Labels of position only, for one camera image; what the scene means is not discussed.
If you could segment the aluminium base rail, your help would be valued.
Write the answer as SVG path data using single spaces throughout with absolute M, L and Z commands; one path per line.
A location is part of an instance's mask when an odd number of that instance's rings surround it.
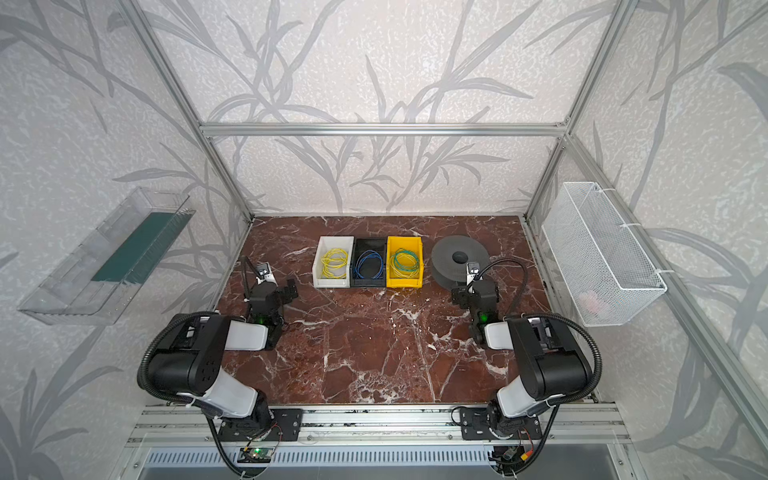
M 302 413 L 286 414 L 267 437 L 288 446 L 458 445 L 469 435 L 479 444 L 500 445 L 509 435 L 481 435 L 485 414 L 475 420 L 450 404 L 328 404 L 300 405 Z M 630 434 L 612 403 L 576 403 L 560 408 L 548 435 L 550 444 L 630 444 Z M 211 446 L 204 416 L 185 407 L 147 407 L 139 416 L 126 446 Z

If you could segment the white storage bin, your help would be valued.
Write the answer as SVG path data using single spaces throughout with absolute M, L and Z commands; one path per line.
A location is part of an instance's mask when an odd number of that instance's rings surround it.
M 351 285 L 353 236 L 321 236 L 312 266 L 318 289 L 344 289 Z

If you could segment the left controller board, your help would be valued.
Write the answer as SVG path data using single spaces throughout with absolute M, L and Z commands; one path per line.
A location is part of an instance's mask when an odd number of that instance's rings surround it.
M 267 464 L 276 454 L 275 447 L 244 447 L 238 452 L 238 464 Z

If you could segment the yellow storage bin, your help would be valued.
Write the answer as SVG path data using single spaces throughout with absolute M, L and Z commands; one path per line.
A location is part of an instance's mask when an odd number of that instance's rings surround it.
M 420 237 L 387 238 L 386 286 L 416 288 L 423 285 L 424 254 Z

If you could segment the pink object in basket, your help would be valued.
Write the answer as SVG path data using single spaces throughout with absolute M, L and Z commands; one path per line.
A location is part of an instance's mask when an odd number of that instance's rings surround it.
M 594 290 L 580 293 L 579 301 L 590 315 L 600 316 L 608 308 L 605 301 Z

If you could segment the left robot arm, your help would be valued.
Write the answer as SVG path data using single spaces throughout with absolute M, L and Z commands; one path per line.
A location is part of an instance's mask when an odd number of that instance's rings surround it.
M 151 341 L 137 383 L 151 396 L 195 406 L 219 443 L 298 439 L 302 411 L 272 410 L 266 394 L 227 373 L 228 351 L 271 351 L 285 328 L 284 306 L 298 297 L 293 279 L 284 287 L 263 281 L 246 296 L 246 315 L 201 311 L 175 315 Z

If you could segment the black storage bin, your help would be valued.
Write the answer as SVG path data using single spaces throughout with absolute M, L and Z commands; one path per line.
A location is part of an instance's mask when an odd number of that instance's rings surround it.
M 354 241 L 351 264 L 352 288 L 386 287 L 387 239 L 360 238 Z

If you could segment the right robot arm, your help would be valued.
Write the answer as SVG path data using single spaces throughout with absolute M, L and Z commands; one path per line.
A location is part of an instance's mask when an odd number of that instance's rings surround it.
M 464 440 L 538 440 L 541 414 L 589 396 L 599 384 L 602 355 L 578 323 L 551 312 L 502 318 L 491 280 L 456 287 L 451 300 L 470 312 L 472 338 L 488 349 L 513 352 L 518 371 L 486 407 L 458 409 Z

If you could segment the clear plastic wall tray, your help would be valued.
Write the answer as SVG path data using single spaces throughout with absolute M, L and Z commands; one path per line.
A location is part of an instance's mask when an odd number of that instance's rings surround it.
M 19 311 L 46 325 L 116 323 L 196 213 L 189 199 L 135 188 Z

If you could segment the grey perforated spool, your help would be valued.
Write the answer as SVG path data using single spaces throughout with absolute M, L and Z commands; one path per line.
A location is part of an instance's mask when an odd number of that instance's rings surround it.
M 490 255 L 479 241 L 464 235 L 452 235 L 435 243 L 430 262 L 433 279 L 442 288 L 452 290 L 466 284 L 469 263 L 477 263 L 483 268 L 490 263 Z

